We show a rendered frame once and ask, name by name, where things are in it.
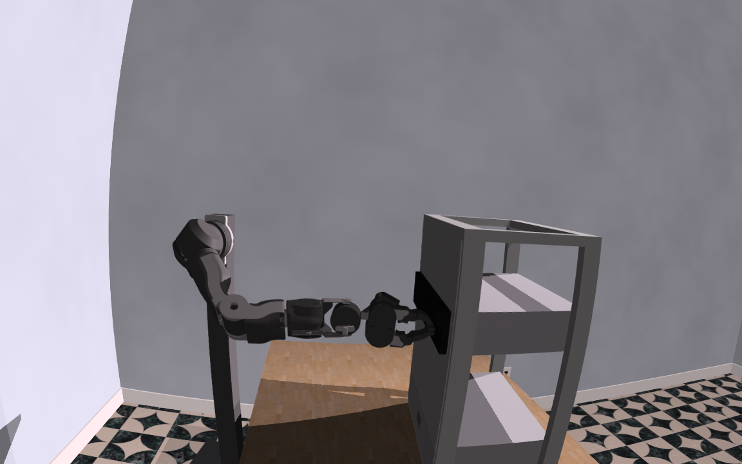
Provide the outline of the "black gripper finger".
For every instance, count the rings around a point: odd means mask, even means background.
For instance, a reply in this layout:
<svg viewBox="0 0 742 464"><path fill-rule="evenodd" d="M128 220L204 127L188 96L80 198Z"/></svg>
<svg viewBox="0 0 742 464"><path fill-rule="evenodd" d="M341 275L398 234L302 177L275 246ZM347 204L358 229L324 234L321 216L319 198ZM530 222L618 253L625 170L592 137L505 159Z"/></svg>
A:
<svg viewBox="0 0 742 464"><path fill-rule="evenodd" d="M395 316L397 317L398 323L406 323L408 321L423 320L429 331L435 332L435 324L432 323L429 315L427 315L422 309L409 309L407 306L395 305Z"/></svg>
<svg viewBox="0 0 742 464"><path fill-rule="evenodd" d="M409 334L405 334L404 331L395 330L394 334L394 340L389 344L390 347L404 347L405 345L410 345L412 342L416 342L419 340L424 340L428 336L435 335L435 332L432 330L429 331L425 324L425 328L421 330L410 330Z"/></svg>

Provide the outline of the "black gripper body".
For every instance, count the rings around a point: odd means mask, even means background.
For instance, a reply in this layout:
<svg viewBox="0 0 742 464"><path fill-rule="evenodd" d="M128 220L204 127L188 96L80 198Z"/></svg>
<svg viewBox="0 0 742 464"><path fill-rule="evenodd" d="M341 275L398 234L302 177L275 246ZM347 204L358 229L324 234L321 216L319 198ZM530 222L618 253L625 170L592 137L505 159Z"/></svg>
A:
<svg viewBox="0 0 742 464"><path fill-rule="evenodd" d="M382 349L394 340L395 334L395 305L400 300L388 293L378 293L373 302L361 312L361 319L367 320L365 337L370 345ZM384 304L384 305L382 305Z"/></svg>

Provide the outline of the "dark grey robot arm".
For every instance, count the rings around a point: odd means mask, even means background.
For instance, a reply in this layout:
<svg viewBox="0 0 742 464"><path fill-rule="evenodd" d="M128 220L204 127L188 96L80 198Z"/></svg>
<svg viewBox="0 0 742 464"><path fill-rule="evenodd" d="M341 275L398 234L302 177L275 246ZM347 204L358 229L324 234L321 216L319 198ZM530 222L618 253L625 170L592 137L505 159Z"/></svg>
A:
<svg viewBox="0 0 742 464"><path fill-rule="evenodd" d="M217 324L223 324L232 340L258 344L285 340L285 328L288 336L304 340L321 335L325 338L352 336L359 329L361 309L350 298L287 300L286 310L283 299L252 304L241 295L227 294L231 276L225 264L232 248L233 233L227 225L227 215L191 219L173 242L176 260L193 277ZM337 304L330 324L335 332L325 323L325 314L333 303Z"/></svg>

